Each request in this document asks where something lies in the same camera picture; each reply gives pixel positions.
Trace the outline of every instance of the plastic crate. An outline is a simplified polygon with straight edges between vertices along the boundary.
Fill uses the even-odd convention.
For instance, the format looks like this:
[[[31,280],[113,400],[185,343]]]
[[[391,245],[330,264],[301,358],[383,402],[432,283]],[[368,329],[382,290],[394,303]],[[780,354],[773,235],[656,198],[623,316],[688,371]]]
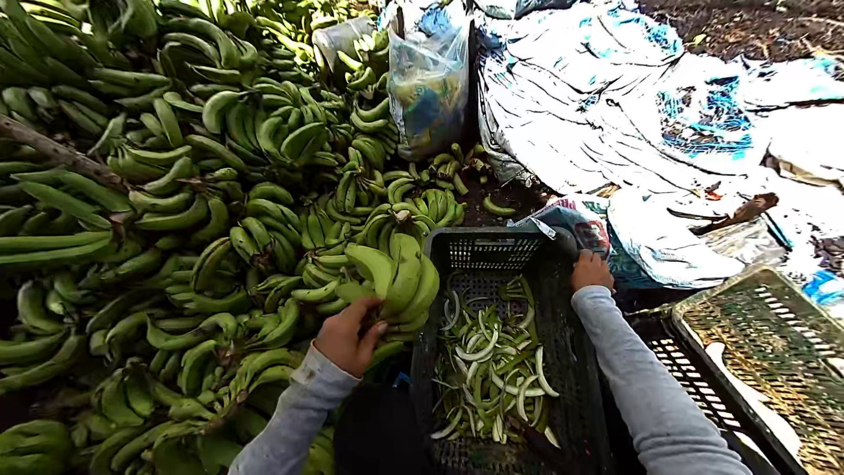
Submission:
[[[572,473],[610,473],[611,455],[598,386],[594,349],[571,308],[572,257],[539,231],[506,227],[445,228],[428,238],[425,252],[441,276],[442,288],[455,269],[464,270],[452,285],[468,287],[468,298],[494,297],[496,288],[523,274],[536,300],[539,338],[545,347],[546,377],[560,394],[550,398],[549,427]],[[442,326],[442,292],[414,343],[411,398],[425,434],[444,426],[431,409],[440,387],[431,382],[436,364],[436,335]],[[461,438],[430,440],[438,470],[444,474],[553,473],[526,445]]]
[[[795,473],[844,472],[844,330],[767,267],[745,271],[671,309],[673,328]],[[706,353],[723,343],[725,374]],[[799,438],[792,457],[735,380],[767,398]]]
[[[764,434],[765,430],[733,398],[684,336],[674,328],[670,306],[636,312],[636,317],[629,323],[722,434],[743,434],[753,441],[779,473],[794,473],[792,457],[785,448],[771,443]]]

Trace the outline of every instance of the hand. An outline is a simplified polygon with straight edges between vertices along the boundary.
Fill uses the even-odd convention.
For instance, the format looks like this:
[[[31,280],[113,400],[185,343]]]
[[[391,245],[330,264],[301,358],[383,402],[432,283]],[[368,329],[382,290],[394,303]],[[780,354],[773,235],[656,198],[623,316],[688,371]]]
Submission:
[[[326,319],[314,340],[314,347],[346,373],[355,378],[363,376],[378,339],[387,331],[387,322],[373,325],[359,339],[360,323],[366,312],[380,303],[380,298],[359,298],[339,314]]]
[[[604,286],[611,292],[615,279],[609,273],[609,266],[589,249],[582,249],[580,259],[575,263],[575,271],[571,274],[571,287],[575,292],[586,286]]]

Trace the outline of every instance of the black plastic crate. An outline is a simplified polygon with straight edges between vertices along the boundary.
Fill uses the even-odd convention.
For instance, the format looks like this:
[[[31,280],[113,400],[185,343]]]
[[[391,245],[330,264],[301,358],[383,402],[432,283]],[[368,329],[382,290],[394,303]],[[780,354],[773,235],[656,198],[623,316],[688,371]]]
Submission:
[[[571,308],[571,254],[561,252],[541,232],[506,227],[440,229],[429,236],[425,252],[440,272],[441,290],[453,270],[463,270],[452,284],[458,291],[469,287],[468,298],[494,297],[499,285],[519,274],[525,276],[536,300],[546,377],[560,393],[550,398],[549,427],[571,461],[572,473],[612,472],[598,364],[592,343]],[[445,425],[431,413],[440,395],[431,378],[438,358],[436,335],[443,321],[442,307],[441,292],[414,343],[411,397],[425,434]],[[440,473],[553,473],[525,445],[470,438],[426,440]]]

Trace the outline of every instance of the tree branch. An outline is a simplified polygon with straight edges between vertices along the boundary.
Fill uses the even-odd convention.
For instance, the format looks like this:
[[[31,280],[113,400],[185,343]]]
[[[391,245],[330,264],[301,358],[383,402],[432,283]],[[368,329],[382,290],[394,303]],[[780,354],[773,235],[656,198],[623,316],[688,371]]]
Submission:
[[[76,150],[69,149],[3,114],[0,114],[0,134],[38,150],[49,159],[49,163],[51,164],[65,165],[75,172],[91,177],[107,187],[120,190],[123,193],[128,192],[123,180],[112,172],[109,167],[89,159]]]

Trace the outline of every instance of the gray sleeve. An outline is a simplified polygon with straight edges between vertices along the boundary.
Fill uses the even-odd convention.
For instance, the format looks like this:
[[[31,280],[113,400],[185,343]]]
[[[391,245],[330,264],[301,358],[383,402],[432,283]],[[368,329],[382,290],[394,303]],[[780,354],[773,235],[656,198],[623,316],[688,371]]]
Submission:
[[[715,424],[627,325],[608,288],[583,287],[571,305],[650,475],[750,475]]]
[[[290,377],[267,427],[243,448],[230,475],[298,475],[311,440],[328,412],[360,382],[326,358],[313,345]]]

